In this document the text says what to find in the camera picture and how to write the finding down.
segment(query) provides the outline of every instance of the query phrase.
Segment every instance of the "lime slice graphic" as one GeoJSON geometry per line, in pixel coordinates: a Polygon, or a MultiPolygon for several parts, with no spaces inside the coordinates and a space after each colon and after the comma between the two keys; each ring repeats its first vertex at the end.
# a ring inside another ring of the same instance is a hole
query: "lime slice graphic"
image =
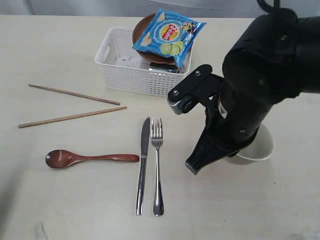
{"type": "Polygon", "coordinates": [[[177,45],[172,45],[170,55],[174,56],[180,53],[180,48],[177,45]]]}
{"type": "Polygon", "coordinates": [[[160,47],[160,51],[162,54],[167,55],[171,52],[171,44],[170,43],[164,43],[160,47]]]}
{"type": "Polygon", "coordinates": [[[184,47],[183,41],[176,41],[173,43],[173,45],[178,46],[180,50],[184,47]]]}

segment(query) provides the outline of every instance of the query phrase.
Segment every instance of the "metal fork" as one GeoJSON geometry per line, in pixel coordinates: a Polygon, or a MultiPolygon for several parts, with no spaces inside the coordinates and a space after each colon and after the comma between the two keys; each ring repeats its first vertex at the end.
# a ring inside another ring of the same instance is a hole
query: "metal fork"
{"type": "Polygon", "coordinates": [[[156,151],[156,175],[155,175],[155,191],[153,202],[153,214],[161,216],[164,214],[164,202],[162,199],[161,182],[160,182],[160,147],[164,143],[162,121],[159,117],[153,117],[151,122],[151,143],[156,151]]]}

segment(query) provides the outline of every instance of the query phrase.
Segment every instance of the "screw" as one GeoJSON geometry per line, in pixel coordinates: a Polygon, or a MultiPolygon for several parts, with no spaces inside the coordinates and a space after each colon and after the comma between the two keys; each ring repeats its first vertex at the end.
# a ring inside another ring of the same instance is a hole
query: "screw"
{"type": "Polygon", "coordinates": [[[265,80],[260,79],[260,80],[259,80],[259,84],[262,85],[262,86],[265,85],[265,80]]]}

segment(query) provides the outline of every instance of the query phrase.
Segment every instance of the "white wall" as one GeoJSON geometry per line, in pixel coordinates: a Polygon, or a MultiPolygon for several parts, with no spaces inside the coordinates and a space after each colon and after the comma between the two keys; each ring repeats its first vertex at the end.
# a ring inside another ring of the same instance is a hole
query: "white wall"
{"type": "MultiPolygon", "coordinates": [[[[320,15],[320,0],[282,0],[300,17],[320,15]]],[[[142,17],[159,8],[189,17],[253,18],[256,0],[0,0],[0,14],[142,17]]]]}

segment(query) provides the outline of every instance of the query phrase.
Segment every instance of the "table knife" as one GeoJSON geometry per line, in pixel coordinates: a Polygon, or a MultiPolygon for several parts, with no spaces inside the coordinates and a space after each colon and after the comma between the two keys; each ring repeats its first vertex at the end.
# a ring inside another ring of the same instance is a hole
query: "table knife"
{"type": "Polygon", "coordinates": [[[150,136],[150,117],[144,120],[141,132],[141,167],[139,174],[138,193],[136,195],[136,214],[142,215],[142,208],[145,193],[146,166],[150,136]]]}

